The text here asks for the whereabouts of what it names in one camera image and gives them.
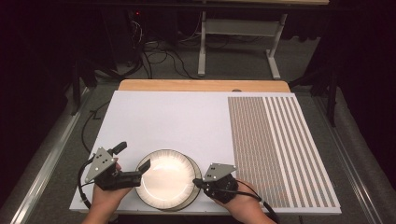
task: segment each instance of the person's right hand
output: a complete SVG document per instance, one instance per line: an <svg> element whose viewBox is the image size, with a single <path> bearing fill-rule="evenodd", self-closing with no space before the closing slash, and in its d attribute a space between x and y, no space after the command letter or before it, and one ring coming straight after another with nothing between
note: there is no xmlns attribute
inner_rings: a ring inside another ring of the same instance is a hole
<svg viewBox="0 0 396 224"><path fill-rule="evenodd" d="M244 181L241 182L253 188L253 186L250 183ZM238 191L244 191L247 193L254 194L254 192L251 189L249 189L247 186L245 186L242 183L238 183ZM265 213L262 211L259 202L250 196L236 194L235 197L226 204L221 203L218 200L214 200L214 201L220 206L226 208L236 220L243 222L245 224L275 223L271 218L265 215Z"/></svg>

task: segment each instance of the desk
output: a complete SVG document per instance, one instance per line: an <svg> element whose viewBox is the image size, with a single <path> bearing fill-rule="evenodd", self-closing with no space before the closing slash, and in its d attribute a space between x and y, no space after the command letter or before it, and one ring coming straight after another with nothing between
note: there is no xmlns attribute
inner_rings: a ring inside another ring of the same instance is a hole
<svg viewBox="0 0 396 224"><path fill-rule="evenodd" d="M169 148L195 160L202 173L211 162L235 164L235 176L257 186L279 214L341 213L301 108L283 81L125 80L113 95L93 152L121 141L128 143L119 154L124 171L136 169L150 152ZM91 198L92 186L84 191ZM77 191L70 209L87 211ZM164 214L135 191L118 213ZM201 192L175 214L228 212Z"/></svg>
<svg viewBox="0 0 396 224"><path fill-rule="evenodd" d="M328 5L329 0L204 0L210 2L238 2L238 3L274 3L284 5ZM220 35L258 35L271 36L273 44L270 49L266 50L266 57L270 65L273 79L280 79L280 74L276 66L275 52L285 26L287 14L282 14L279 21L240 21L240 20L219 20L207 19L206 12L202 12L201 25L201 47L198 60L198 76L205 75L206 34Z"/></svg>

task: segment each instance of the plate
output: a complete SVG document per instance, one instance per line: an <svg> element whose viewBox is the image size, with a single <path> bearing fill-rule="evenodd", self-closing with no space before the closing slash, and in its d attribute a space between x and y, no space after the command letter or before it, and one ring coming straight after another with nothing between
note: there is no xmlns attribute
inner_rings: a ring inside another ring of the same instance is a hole
<svg viewBox="0 0 396 224"><path fill-rule="evenodd" d="M172 149L162 149L148 154L137 167L148 159L151 166L143 174L141 186L136 188L143 202L173 212L195 200L200 190L192 180L202 178L202 175L194 160Z"/></svg>

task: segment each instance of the gray carpet floor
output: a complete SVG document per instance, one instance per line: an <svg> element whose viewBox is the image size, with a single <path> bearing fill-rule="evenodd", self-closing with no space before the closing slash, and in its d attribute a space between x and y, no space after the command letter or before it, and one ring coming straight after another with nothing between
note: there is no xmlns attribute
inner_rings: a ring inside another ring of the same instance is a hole
<svg viewBox="0 0 396 224"><path fill-rule="evenodd" d="M173 50L183 60L186 71L182 69L181 60L172 51L167 51L169 55L163 53L164 49L172 47L165 44L157 47L156 43L147 46L153 78L183 79L186 72L190 76L196 76L198 46L194 43L188 42L188 46L180 44L177 48L173 47ZM261 39L251 42L243 37L238 37L221 47L224 43L224 39L221 38L208 41L210 48L207 49L206 55L205 79L271 79L262 47L269 44L268 40ZM276 52L276 62L283 80L291 81L304 73L317 43L317 40L304 43L300 43L297 39L281 41ZM142 68L128 78L147 78L150 73L147 61L145 61L145 65L147 72ZM120 64L120 73L127 69L126 66ZM71 212L68 209L76 190L78 169L89 156L82 145L82 129L87 122L83 138L91 148L103 117L106 115L106 106L97 113L97 117L100 119L87 121L91 114L90 110L109 101L119 85L102 73L98 72L98 74L100 75L99 85L90 90L90 98L87 104L81 108L81 116L77 125L27 223L79 223L85 217L84 214ZM339 92L337 95L336 128L330 128L328 121L323 117L322 102L326 98L311 97L309 87L298 87L292 91L296 93L302 107L308 127L333 182L343 214L340 216L281 216L281 223L370 223L338 152L339 146L332 134L334 131L339 133L343 146L347 148L348 155L353 159L353 164L367 191L372 196L375 208L383 223L396 223L396 217L393 214L396 208L395 192L377 165L369 148L365 145L364 139L361 138L353 118L348 113L342 93ZM59 133L62 133L62 127L67 120L64 117L69 116L69 112L70 106L66 108L64 116L55 125L42 148L32 158L19 185L0 211L0 223L9 223L14 217L41 165L49 155L53 141L56 141L59 138ZM223 223L224 221L234 223L229 217L128 216L120 218L120 223Z"/></svg>

